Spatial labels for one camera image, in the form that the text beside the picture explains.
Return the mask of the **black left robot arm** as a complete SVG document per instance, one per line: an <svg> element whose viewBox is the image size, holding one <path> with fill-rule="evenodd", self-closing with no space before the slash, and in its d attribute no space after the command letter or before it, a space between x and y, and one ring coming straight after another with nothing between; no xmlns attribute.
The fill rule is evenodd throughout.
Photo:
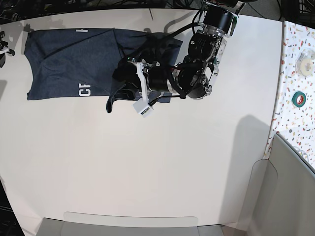
<svg viewBox="0 0 315 236"><path fill-rule="evenodd" d="M149 34L113 73L107 106L117 100L153 106L212 92L226 38L234 34L244 0L205 0L192 22L173 33Z"/></svg>

